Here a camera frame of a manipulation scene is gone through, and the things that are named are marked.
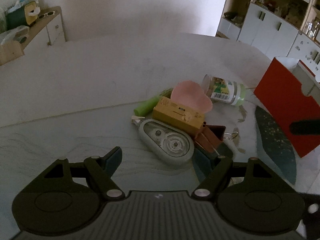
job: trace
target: cardboard box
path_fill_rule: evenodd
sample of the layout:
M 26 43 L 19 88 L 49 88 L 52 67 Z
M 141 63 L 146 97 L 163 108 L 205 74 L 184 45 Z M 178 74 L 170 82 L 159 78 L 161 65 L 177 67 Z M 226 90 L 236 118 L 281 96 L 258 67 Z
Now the cardboard box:
M 300 157 L 320 144 L 320 135 L 293 135 L 292 122 L 320 119 L 320 84 L 300 60 L 276 57 L 254 91 Z
M 180 129 L 194 137 L 204 122 L 204 114 L 188 106 L 176 104 L 162 97 L 153 109 L 152 118 Z

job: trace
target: clear plastic gear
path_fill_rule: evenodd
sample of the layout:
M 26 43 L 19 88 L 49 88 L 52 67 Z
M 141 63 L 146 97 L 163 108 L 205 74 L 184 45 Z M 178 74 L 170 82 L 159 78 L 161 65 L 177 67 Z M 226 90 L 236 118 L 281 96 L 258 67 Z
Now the clear plastic gear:
M 169 132 L 161 139 L 160 147 L 172 157 L 182 157 L 189 151 L 187 138 L 177 132 Z
M 148 132 L 148 135 L 156 144 L 159 145 L 165 137 L 165 131 L 161 128 L 154 128 Z

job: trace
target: sunglasses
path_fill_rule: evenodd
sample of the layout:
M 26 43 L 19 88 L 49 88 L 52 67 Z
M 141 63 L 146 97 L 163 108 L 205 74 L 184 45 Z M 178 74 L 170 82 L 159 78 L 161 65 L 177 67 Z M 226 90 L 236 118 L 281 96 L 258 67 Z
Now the sunglasses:
M 52 11 L 52 12 L 47 12 L 45 14 L 42 14 L 38 17 L 38 19 L 43 19 L 44 17 L 47 17 L 47 16 L 51 16 L 51 15 L 54 15 L 56 14 L 56 11 Z

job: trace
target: green marker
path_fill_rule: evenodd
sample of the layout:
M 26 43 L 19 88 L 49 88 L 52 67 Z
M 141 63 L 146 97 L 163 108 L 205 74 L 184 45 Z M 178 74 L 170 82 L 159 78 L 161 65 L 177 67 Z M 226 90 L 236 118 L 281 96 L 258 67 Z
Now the green marker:
M 158 104 L 161 97 L 170 98 L 173 88 L 164 90 L 160 95 L 154 96 L 147 101 L 142 102 L 136 109 L 134 109 L 134 114 L 136 116 L 146 116 L 151 113 L 153 108 Z

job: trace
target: brown binder clip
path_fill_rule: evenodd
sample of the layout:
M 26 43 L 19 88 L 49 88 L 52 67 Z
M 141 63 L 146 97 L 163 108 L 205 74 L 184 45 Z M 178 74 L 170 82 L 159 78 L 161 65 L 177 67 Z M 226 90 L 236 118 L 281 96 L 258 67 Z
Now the brown binder clip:
M 197 132 L 195 142 L 209 153 L 216 151 L 223 142 L 226 127 L 222 125 L 206 125 L 205 123 Z

